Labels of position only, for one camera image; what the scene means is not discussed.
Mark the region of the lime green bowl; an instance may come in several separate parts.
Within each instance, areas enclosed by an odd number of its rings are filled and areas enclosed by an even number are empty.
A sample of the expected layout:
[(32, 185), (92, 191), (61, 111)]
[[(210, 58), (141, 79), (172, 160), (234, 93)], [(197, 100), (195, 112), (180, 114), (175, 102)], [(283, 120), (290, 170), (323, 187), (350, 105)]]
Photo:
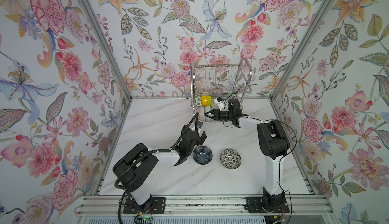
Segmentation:
[(211, 96), (206, 96), (207, 99), (207, 105), (212, 107), (212, 97)]

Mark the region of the yellow bowl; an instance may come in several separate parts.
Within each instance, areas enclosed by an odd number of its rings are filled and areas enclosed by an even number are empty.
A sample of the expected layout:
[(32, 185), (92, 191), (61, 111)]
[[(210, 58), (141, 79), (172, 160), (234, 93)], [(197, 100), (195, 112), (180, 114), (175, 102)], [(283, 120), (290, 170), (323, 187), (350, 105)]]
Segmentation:
[(201, 104), (202, 106), (207, 106), (208, 105), (208, 99), (207, 96), (201, 96)]

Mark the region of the pink striped ceramic bowl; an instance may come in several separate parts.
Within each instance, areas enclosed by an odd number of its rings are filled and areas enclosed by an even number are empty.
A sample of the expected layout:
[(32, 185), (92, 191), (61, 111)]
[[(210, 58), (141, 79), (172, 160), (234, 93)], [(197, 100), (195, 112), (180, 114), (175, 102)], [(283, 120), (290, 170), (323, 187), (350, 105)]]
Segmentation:
[(196, 111), (199, 113), (198, 120), (204, 122), (205, 121), (204, 107), (203, 106), (196, 107)]

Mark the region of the black white speckled bowl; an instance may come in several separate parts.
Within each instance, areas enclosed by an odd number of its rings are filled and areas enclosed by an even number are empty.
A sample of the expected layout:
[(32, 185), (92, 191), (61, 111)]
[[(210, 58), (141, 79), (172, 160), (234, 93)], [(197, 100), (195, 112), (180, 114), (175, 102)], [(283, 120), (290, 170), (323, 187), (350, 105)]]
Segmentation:
[(220, 161), (225, 168), (234, 170), (241, 166), (242, 158), (237, 151), (226, 149), (221, 152)]

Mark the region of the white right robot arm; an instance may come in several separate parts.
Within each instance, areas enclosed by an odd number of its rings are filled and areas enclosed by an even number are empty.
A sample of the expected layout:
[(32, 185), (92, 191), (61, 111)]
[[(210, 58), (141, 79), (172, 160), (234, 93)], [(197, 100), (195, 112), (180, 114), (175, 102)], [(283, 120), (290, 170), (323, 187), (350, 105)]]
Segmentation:
[(260, 201), (247, 206), (258, 206), (267, 213), (287, 211), (286, 191), (283, 189), (282, 170), (288, 155), (290, 142), (279, 120), (260, 120), (244, 114), (238, 99), (228, 101), (228, 110), (219, 108), (204, 112), (206, 118), (219, 122), (231, 122), (233, 126), (257, 133), (259, 148), (265, 156), (265, 184)]

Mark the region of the pale celadon bowl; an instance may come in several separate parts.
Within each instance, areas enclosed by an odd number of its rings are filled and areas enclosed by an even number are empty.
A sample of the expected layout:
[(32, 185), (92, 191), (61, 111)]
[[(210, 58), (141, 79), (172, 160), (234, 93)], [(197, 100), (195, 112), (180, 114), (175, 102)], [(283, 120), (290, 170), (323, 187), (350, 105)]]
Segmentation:
[(210, 112), (210, 110), (211, 110), (211, 107), (209, 105), (204, 106), (204, 119), (205, 119), (206, 122), (210, 122), (211, 121), (211, 119), (208, 116), (206, 116), (206, 114), (208, 112)]

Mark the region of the dark blue flower bowl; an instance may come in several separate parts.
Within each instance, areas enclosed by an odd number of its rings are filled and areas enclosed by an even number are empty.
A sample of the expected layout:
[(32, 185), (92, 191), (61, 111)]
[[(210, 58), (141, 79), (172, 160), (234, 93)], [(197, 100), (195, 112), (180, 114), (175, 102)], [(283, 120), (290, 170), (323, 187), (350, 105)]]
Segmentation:
[(207, 146), (198, 146), (193, 150), (193, 160), (199, 165), (207, 165), (213, 159), (213, 153)]

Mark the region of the green leaf pattern bowl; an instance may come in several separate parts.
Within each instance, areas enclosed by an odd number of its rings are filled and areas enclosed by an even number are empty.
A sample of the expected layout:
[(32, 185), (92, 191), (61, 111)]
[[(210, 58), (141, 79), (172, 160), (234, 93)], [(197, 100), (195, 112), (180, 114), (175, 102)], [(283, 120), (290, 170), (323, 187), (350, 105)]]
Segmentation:
[(196, 97), (194, 98), (194, 105), (195, 105), (196, 107), (202, 106), (202, 100), (201, 100), (201, 98), (200, 98), (199, 96), (196, 96)]

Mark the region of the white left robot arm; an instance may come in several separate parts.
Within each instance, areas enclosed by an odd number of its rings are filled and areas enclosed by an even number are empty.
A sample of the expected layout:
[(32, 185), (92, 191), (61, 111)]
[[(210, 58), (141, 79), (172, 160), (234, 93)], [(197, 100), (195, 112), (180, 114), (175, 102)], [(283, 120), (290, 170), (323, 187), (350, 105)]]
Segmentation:
[(114, 187), (122, 189), (138, 207), (151, 203), (147, 178), (157, 167), (175, 167), (184, 163), (196, 146), (201, 146), (207, 136), (201, 130), (182, 130), (178, 142), (169, 149), (153, 150), (137, 144), (113, 167), (116, 176)]

